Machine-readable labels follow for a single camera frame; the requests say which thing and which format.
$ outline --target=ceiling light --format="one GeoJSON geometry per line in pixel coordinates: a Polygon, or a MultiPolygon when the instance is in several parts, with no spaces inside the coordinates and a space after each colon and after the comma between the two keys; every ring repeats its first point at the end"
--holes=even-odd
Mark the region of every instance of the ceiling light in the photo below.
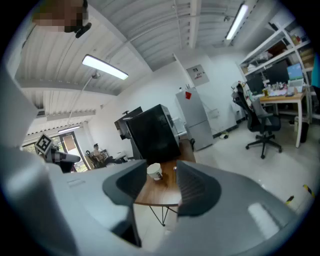
{"type": "Polygon", "coordinates": [[[236,17],[235,17],[235,20],[234,20],[234,22],[233,22],[233,24],[232,24],[232,26],[231,26],[231,29],[229,30],[229,33],[228,33],[228,35],[226,36],[226,39],[227,39],[227,40],[230,40],[230,39],[234,36],[237,28],[238,28],[239,25],[240,25],[240,22],[241,22],[242,19],[245,17],[247,10],[248,10],[248,6],[245,5],[245,4],[243,4],[243,5],[240,7],[240,10],[239,10],[238,14],[237,14],[236,17]]]}
{"type": "Polygon", "coordinates": [[[82,64],[92,67],[97,70],[101,70],[103,72],[106,72],[110,75],[113,75],[117,78],[120,78],[122,80],[125,80],[128,78],[128,74],[122,72],[121,70],[117,69],[116,67],[102,61],[101,59],[98,59],[96,57],[93,57],[89,54],[84,56],[84,59],[82,60],[82,64]]]}
{"type": "Polygon", "coordinates": [[[78,128],[80,128],[80,125],[75,126],[75,127],[71,127],[71,128],[67,128],[67,129],[63,129],[63,130],[58,130],[58,134],[61,134],[61,133],[64,133],[64,132],[68,132],[68,131],[71,131],[71,130],[74,130],[74,129],[78,129],[78,128]]]}

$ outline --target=wooden table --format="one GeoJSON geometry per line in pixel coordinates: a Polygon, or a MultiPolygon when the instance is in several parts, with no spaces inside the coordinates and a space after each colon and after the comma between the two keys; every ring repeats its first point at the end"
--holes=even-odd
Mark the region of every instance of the wooden table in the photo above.
{"type": "MultiPolygon", "coordinates": [[[[278,103],[297,103],[298,104],[298,133],[296,137],[296,143],[295,147],[298,148],[300,146],[300,138],[301,138],[301,130],[302,130],[302,99],[306,96],[306,91],[301,92],[301,93],[296,93],[295,95],[291,97],[286,97],[286,96],[274,96],[274,97],[260,97],[260,103],[261,104],[275,104],[275,111],[276,114],[278,115],[278,103]]],[[[310,115],[310,105],[308,102],[308,97],[307,97],[307,116],[309,117],[310,115]]]]}
{"type": "Polygon", "coordinates": [[[177,166],[177,160],[196,162],[190,142],[186,138],[181,138],[179,142],[181,155],[167,162],[161,162],[162,176],[161,180],[154,180],[146,175],[146,182],[135,200],[135,204],[149,206],[161,225],[165,226],[164,222],[168,210],[174,212],[170,207],[178,206],[181,200],[181,193],[177,185],[176,172],[174,167],[177,166]],[[162,207],[162,222],[159,220],[151,206],[162,207]],[[164,217],[163,207],[167,208],[164,217]]]}

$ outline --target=computer monitor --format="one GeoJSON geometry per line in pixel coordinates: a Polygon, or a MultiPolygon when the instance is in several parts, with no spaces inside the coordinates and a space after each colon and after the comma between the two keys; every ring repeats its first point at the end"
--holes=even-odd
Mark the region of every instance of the computer monitor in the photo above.
{"type": "Polygon", "coordinates": [[[130,113],[126,114],[125,116],[121,117],[118,121],[114,122],[115,127],[118,130],[119,135],[122,140],[130,139],[129,130],[128,130],[126,122],[128,120],[130,120],[131,118],[141,114],[142,112],[143,112],[142,108],[138,107],[135,110],[132,110],[130,113]]]}
{"type": "Polygon", "coordinates": [[[287,62],[281,61],[277,64],[274,64],[272,67],[269,67],[265,72],[267,78],[270,80],[270,84],[274,85],[277,82],[287,83],[289,80],[287,62]]]}
{"type": "Polygon", "coordinates": [[[301,79],[304,78],[302,74],[302,69],[300,66],[300,63],[288,66],[287,67],[288,75],[289,75],[289,80],[296,80],[296,79],[301,79]]]}
{"type": "Polygon", "coordinates": [[[262,78],[258,75],[248,80],[246,83],[253,95],[262,94],[262,90],[265,88],[262,78]]]}

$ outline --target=black chair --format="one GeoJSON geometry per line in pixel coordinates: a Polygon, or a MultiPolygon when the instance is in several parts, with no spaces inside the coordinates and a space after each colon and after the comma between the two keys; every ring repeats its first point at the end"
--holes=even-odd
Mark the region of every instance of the black chair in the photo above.
{"type": "Polygon", "coordinates": [[[85,152],[85,155],[86,155],[86,156],[90,159],[90,161],[92,162],[94,169],[99,169],[99,168],[106,167],[103,163],[101,163],[100,161],[98,161],[95,156],[91,155],[89,150],[87,150],[87,151],[85,152]]]}
{"type": "Polygon", "coordinates": [[[276,138],[276,136],[272,134],[272,132],[276,132],[281,129],[281,121],[279,116],[273,115],[272,113],[257,116],[256,113],[248,107],[244,93],[243,93],[242,86],[238,85],[237,90],[238,90],[239,98],[234,99],[234,102],[247,112],[247,115],[248,115],[247,127],[249,131],[253,133],[260,132],[260,134],[262,135],[262,136],[256,135],[255,138],[257,139],[257,141],[249,143],[247,146],[245,146],[245,148],[248,150],[249,146],[263,143],[262,154],[261,154],[262,159],[265,158],[264,152],[265,152],[266,144],[270,144],[278,148],[279,153],[281,153],[282,152],[281,145],[275,143],[274,141],[271,141],[271,139],[276,138]],[[266,125],[267,119],[270,120],[271,125],[266,125]]]}

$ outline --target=white refrigerator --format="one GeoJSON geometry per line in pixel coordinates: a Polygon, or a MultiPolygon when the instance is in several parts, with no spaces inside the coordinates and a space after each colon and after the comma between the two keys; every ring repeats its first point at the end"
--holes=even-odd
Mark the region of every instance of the white refrigerator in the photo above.
{"type": "Polygon", "coordinates": [[[181,91],[175,96],[178,107],[186,122],[189,136],[195,141],[194,149],[198,151],[212,145],[214,143],[214,138],[212,136],[205,108],[196,88],[181,91]],[[191,94],[190,99],[186,97],[186,92],[191,94]]]}

